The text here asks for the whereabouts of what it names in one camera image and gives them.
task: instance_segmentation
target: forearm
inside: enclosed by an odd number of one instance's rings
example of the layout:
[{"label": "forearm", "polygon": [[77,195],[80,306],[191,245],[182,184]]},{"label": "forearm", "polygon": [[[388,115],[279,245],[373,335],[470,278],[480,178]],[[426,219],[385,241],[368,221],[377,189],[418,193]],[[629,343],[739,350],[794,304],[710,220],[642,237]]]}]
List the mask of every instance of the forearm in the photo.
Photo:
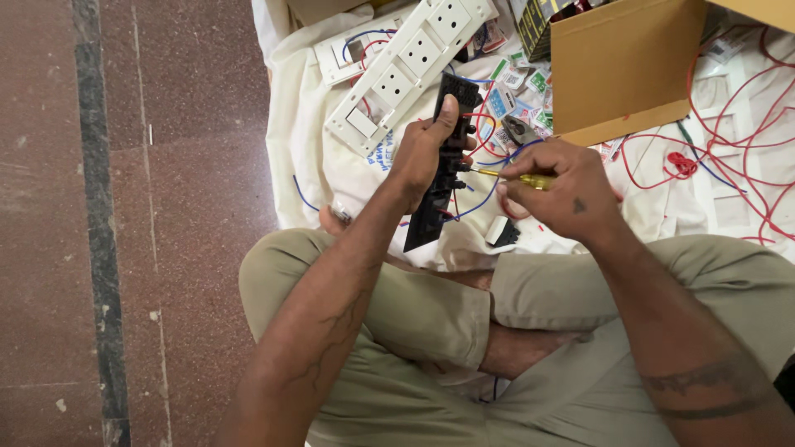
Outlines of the forearm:
[{"label": "forearm", "polygon": [[588,248],[611,288],[644,386],[682,445],[742,445],[733,443],[749,435],[775,445],[784,433],[793,436],[795,418],[754,357],[625,223]]},{"label": "forearm", "polygon": [[237,445],[303,444],[309,423],[351,352],[406,209],[402,191],[385,182],[354,223],[309,267],[263,333],[219,440],[249,433],[254,438],[235,437]]}]

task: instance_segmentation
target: floor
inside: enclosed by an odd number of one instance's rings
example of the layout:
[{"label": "floor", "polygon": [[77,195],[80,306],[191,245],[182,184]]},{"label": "floor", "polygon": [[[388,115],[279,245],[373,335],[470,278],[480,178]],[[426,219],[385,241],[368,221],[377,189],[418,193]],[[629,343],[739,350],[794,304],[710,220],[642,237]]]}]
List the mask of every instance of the floor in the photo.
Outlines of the floor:
[{"label": "floor", "polygon": [[250,2],[3,9],[0,445],[208,445],[276,229]]}]

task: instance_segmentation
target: white plastic piece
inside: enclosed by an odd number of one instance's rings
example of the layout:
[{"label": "white plastic piece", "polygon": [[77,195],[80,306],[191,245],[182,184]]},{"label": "white plastic piece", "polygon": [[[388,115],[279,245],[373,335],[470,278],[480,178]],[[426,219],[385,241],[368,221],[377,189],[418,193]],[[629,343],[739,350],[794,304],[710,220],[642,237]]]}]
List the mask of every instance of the white plastic piece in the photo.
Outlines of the white plastic piece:
[{"label": "white plastic piece", "polygon": [[390,65],[375,83],[374,90],[387,104],[396,108],[413,87],[409,78],[405,77],[398,67]]},{"label": "white plastic piece", "polygon": [[486,233],[486,242],[490,245],[494,245],[497,243],[497,239],[502,234],[502,230],[505,229],[506,224],[508,224],[508,218],[505,216],[497,216],[494,218],[494,222],[491,223],[489,227],[488,233]]},{"label": "white plastic piece", "polygon": [[431,24],[431,28],[439,35],[442,43],[450,45],[461,34],[459,29],[467,26],[472,17],[459,0],[444,0],[433,11],[431,17],[425,20]]},{"label": "white plastic piece", "polygon": [[439,59],[441,53],[428,34],[420,29],[414,34],[411,44],[401,51],[400,58],[416,77],[422,77],[436,59]]},{"label": "white plastic piece", "polygon": [[357,109],[356,107],[354,107],[351,113],[348,114],[346,120],[353,127],[358,129],[359,132],[362,132],[367,136],[374,134],[375,131],[378,130],[378,126],[373,124],[373,122],[370,121],[369,118],[367,118],[367,115],[363,114],[362,111]]},{"label": "white plastic piece", "polygon": [[[323,76],[323,82],[331,87],[361,74],[364,71],[362,70],[362,64],[353,62],[361,56],[361,53],[351,56],[351,50],[345,48],[345,57],[343,58],[345,42],[362,31],[400,29],[400,26],[409,18],[414,8],[414,4],[408,5],[315,44],[313,48],[315,49],[317,64],[320,67],[320,74]],[[369,33],[357,37],[354,41],[360,41],[362,46],[364,46],[372,41],[381,39],[388,40],[389,37],[384,33]],[[373,44],[369,47],[365,55],[365,65],[372,64],[373,56],[379,54],[385,47],[386,44],[381,43]]]},{"label": "white plastic piece", "polygon": [[[446,9],[447,12],[441,15],[438,14],[437,10],[442,10],[440,8]],[[458,18],[462,17],[462,14],[466,14],[468,20]],[[328,117],[325,122],[326,129],[345,142],[357,154],[365,157],[384,138],[387,132],[403,118],[403,115],[417,101],[424,89],[433,84],[434,78],[441,73],[442,69],[461,50],[475,31],[486,20],[495,18],[497,15],[497,9],[491,0],[467,0],[466,2],[461,2],[460,0],[423,0],[419,2],[411,15],[402,23],[398,32],[392,36],[390,43],[378,54],[378,57],[375,60],[366,61],[367,70],[351,91],[343,97],[342,102],[332,112],[331,116]],[[443,36],[434,30],[431,21],[429,21],[430,18],[441,24],[447,24],[445,31],[440,31],[444,34]],[[456,22],[455,27],[452,27],[453,21]],[[428,68],[421,76],[417,76],[401,56],[406,48],[417,45],[414,37],[417,36],[419,31],[422,31],[428,37],[429,43],[432,42],[440,50],[440,55],[432,63],[430,63],[430,60],[428,61]],[[407,92],[405,91],[403,79],[398,79],[397,76],[395,78],[384,77],[387,69],[392,67],[405,75],[405,78],[411,84],[411,88]],[[396,90],[400,90],[400,98],[381,95],[380,91],[387,91],[389,88],[392,88],[391,91],[393,93]],[[357,126],[351,125],[346,120],[365,95],[368,102],[371,99],[377,99],[383,103],[379,104],[379,106],[382,106],[383,113],[380,115],[376,114],[379,117],[379,121],[375,123],[378,129],[372,135],[363,133]],[[390,102],[395,103],[395,100],[397,100],[397,105],[391,105]]]}]

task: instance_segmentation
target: black floor strip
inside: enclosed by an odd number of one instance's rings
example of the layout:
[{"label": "black floor strip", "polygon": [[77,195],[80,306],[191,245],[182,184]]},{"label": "black floor strip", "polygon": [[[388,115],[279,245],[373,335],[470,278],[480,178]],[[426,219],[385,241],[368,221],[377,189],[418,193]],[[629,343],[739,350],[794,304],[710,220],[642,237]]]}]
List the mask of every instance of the black floor strip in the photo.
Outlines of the black floor strip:
[{"label": "black floor strip", "polygon": [[98,0],[72,0],[105,445],[130,445]]}]

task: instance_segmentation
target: black plastic piece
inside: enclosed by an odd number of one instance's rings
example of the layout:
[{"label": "black plastic piece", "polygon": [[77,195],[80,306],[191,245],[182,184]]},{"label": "black plastic piece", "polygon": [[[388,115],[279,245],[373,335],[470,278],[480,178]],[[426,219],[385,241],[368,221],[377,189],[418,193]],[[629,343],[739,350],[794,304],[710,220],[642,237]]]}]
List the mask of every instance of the black plastic piece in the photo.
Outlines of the black plastic piece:
[{"label": "black plastic piece", "polygon": [[520,234],[521,232],[514,226],[514,223],[508,220],[505,222],[505,227],[502,227],[502,233],[500,233],[497,240],[491,246],[494,248],[499,248],[516,243],[516,241],[519,240]]},{"label": "black plastic piece", "polygon": [[[434,121],[439,117],[444,96],[448,93],[458,99],[460,114],[472,113],[475,107],[483,102],[483,98],[478,94],[477,84],[443,73],[439,95],[436,97],[436,109],[433,112]],[[459,117],[456,128],[439,148],[439,166],[436,169],[436,176],[433,178],[431,187],[422,197],[419,208],[411,215],[409,234],[406,236],[403,246],[404,253],[439,239],[442,225],[449,217],[439,210],[447,210],[453,189],[466,188],[466,184],[458,180],[456,174],[460,170],[463,150],[467,146],[469,121],[470,117],[468,116]]]}]

